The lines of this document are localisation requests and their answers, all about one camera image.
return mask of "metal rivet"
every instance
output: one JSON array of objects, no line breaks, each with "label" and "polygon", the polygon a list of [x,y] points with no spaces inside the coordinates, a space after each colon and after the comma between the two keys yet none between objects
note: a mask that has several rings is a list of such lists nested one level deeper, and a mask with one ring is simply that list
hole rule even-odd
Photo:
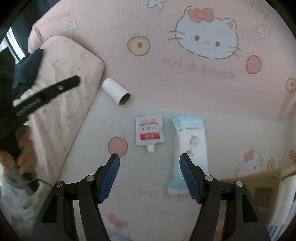
[{"label": "metal rivet", "polygon": [[237,186],[242,187],[244,184],[241,181],[236,182]]},{"label": "metal rivet", "polygon": [[94,179],[94,176],[93,176],[93,175],[89,175],[89,176],[86,177],[86,179],[87,179],[88,181],[92,181],[92,180]]},{"label": "metal rivet", "polygon": [[61,187],[61,186],[63,186],[63,184],[64,184],[63,181],[58,181],[58,182],[56,183],[56,186],[57,186],[57,187]]},{"label": "metal rivet", "polygon": [[213,177],[211,176],[211,175],[206,175],[205,176],[205,179],[207,180],[207,181],[213,181]]}]

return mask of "white toilet paper roll core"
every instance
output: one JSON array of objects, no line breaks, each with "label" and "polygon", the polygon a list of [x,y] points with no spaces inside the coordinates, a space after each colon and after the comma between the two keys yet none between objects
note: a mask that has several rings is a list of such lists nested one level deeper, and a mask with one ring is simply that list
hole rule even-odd
[{"label": "white toilet paper roll core", "polygon": [[124,105],[130,99],[131,94],[118,84],[114,79],[108,78],[103,82],[103,89],[119,105]]}]

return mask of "white pouch with red label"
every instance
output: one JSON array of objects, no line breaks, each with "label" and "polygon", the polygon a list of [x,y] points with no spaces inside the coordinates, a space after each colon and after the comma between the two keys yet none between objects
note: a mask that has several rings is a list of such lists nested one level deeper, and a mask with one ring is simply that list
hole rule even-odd
[{"label": "white pouch with red label", "polygon": [[150,115],[136,118],[136,144],[147,146],[148,153],[154,152],[156,143],[164,142],[163,117]]}]

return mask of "human hand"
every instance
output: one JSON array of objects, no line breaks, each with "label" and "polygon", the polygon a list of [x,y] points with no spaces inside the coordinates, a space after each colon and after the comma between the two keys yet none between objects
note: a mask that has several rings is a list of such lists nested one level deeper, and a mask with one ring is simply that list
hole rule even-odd
[{"label": "human hand", "polygon": [[19,173],[24,174],[26,172],[32,172],[37,166],[37,157],[34,151],[33,143],[30,139],[30,127],[27,126],[21,138],[18,141],[18,147],[21,154],[15,163],[13,157],[6,151],[0,150],[0,163],[4,167],[4,171],[7,177],[12,179],[13,174],[10,168],[16,164],[19,166]]}]

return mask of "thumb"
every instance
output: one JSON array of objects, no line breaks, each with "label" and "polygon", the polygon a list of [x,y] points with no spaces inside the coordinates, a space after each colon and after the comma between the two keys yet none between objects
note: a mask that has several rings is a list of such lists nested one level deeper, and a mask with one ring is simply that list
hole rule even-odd
[{"label": "thumb", "polygon": [[0,150],[0,163],[4,168],[10,168],[16,165],[13,157],[4,150]]}]

